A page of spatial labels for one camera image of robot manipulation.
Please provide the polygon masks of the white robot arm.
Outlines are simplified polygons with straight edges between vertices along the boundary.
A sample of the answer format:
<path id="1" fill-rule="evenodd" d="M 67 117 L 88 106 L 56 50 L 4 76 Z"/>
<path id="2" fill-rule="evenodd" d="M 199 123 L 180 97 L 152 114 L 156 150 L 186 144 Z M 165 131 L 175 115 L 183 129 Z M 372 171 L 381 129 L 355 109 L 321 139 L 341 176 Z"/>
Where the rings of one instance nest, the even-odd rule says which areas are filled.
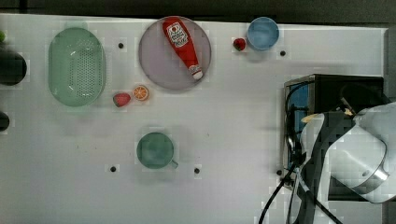
<path id="1" fill-rule="evenodd" d="M 313 114 L 300 144 L 287 224 L 342 224 L 328 205 L 334 178 L 370 203 L 395 199 L 395 104 Z"/>

